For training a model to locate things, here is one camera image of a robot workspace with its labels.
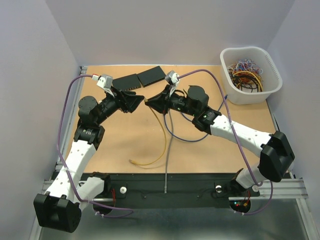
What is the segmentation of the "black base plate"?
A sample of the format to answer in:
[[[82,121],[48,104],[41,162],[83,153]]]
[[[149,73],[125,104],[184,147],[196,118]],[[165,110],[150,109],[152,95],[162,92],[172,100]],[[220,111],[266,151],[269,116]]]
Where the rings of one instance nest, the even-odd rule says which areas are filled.
[[[230,198],[258,197],[253,190],[232,190],[233,173],[111,173],[108,190],[96,196],[118,208],[229,208]]]

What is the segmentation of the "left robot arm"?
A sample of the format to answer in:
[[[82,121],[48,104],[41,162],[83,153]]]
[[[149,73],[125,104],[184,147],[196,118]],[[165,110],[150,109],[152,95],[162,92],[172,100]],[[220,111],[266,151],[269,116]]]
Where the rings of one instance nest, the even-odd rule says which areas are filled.
[[[107,173],[91,174],[82,186],[79,181],[84,170],[102,142],[105,129],[102,123],[116,111],[132,113],[144,100],[133,91],[113,89],[101,101],[85,96],[78,102],[79,121],[63,167],[44,194],[33,201],[38,224],[73,233],[81,220],[83,210],[99,195],[111,193],[111,180]]]

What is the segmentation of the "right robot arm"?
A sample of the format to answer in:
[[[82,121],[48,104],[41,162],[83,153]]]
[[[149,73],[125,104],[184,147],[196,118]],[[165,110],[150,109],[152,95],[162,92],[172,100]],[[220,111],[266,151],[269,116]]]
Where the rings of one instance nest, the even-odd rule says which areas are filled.
[[[268,133],[249,128],[208,105],[209,96],[204,89],[191,85],[185,95],[165,89],[146,100],[145,104],[160,114],[174,110],[193,117],[192,124],[201,132],[227,139],[259,157],[259,163],[240,169],[225,185],[228,192],[242,195],[253,185],[265,180],[279,183],[295,159],[287,136],[281,132]]]

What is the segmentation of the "aluminium rail frame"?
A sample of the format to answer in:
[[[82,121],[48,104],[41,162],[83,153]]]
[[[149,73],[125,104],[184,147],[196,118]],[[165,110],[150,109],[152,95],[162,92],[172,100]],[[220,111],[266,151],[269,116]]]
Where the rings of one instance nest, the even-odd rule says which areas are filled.
[[[79,101],[85,96],[92,96],[99,103],[106,97],[92,80],[92,75],[109,75],[117,79],[148,69],[147,65],[81,68],[79,76],[72,82],[81,90],[76,96],[68,97],[75,106],[71,136],[58,135],[58,156],[61,160],[67,159],[72,147],[80,119]],[[260,132],[283,133],[266,102],[236,105],[228,99],[218,66],[165,65],[163,70],[174,70],[182,76],[178,95],[186,95],[190,86],[200,86],[209,96],[208,106],[227,116],[229,121]],[[146,106],[145,101],[158,95],[165,86],[166,82],[161,80],[132,90],[144,96],[137,109],[132,113],[117,110],[101,124],[105,130],[102,141],[86,165],[79,186],[93,173],[235,175],[239,170],[259,163],[260,158],[239,143],[198,130],[191,115],[176,110],[162,114]],[[246,190],[253,190],[259,196],[248,196],[242,201],[230,198],[229,208],[132,209],[116,207],[114,196],[111,202],[106,203],[96,201],[96,196],[94,204],[89,204],[82,211],[74,232],[53,230],[59,234],[78,234],[92,232],[94,226],[98,226],[110,237],[113,228],[123,228],[123,233],[132,237],[134,232],[141,233],[146,229],[170,239],[171,230],[184,225],[188,231],[212,227],[237,237],[254,233],[256,239],[317,240],[320,234],[306,203],[309,196],[307,188],[302,178],[294,177],[290,167],[280,182],[265,180]]]

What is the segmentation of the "white plastic bin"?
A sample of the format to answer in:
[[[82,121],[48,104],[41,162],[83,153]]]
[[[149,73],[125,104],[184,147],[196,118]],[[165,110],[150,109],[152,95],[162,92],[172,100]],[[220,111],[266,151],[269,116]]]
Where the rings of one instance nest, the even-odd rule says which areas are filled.
[[[260,47],[226,48],[220,53],[220,62],[225,93],[233,104],[262,103],[283,86],[274,61]]]

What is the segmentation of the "black network switch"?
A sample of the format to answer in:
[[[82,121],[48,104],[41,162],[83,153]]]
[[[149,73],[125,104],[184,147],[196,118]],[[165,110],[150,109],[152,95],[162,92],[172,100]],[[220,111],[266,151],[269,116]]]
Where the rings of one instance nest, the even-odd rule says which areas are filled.
[[[137,74],[137,77],[143,87],[147,87],[165,79],[166,74],[160,66],[153,67]]]
[[[116,78],[112,81],[112,84],[114,88],[123,91],[132,91],[141,88],[141,83],[137,74]]]

